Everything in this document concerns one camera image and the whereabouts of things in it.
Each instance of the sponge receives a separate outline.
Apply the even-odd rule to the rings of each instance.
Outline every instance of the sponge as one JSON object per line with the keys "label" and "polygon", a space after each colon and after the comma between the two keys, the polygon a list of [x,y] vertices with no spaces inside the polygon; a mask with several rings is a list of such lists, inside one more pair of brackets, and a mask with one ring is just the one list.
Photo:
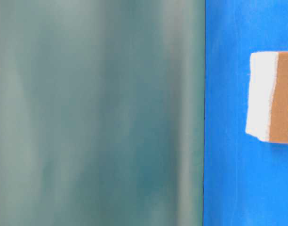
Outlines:
{"label": "sponge", "polygon": [[246,133],[288,144],[288,52],[256,52],[250,57]]}

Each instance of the brown sponge layer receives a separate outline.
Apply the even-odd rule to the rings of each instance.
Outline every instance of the brown sponge layer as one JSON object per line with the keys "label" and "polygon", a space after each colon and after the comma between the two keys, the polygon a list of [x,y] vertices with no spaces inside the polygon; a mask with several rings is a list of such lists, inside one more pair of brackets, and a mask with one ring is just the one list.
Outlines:
{"label": "brown sponge layer", "polygon": [[279,52],[269,142],[288,144],[288,52]]}

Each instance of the teal surface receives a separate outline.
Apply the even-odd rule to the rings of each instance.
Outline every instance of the teal surface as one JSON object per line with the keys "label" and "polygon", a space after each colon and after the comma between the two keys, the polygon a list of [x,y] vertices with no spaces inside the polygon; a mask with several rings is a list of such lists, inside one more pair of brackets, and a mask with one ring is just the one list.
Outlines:
{"label": "teal surface", "polygon": [[0,0],[0,226],[202,225],[204,1]]}

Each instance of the blue surface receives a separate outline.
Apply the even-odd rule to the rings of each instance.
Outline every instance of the blue surface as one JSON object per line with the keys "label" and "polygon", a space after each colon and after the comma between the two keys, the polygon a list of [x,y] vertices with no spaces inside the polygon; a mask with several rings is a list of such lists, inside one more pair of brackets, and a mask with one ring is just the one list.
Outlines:
{"label": "blue surface", "polygon": [[288,226],[288,145],[245,134],[262,50],[288,50],[288,0],[206,1],[205,226]]}

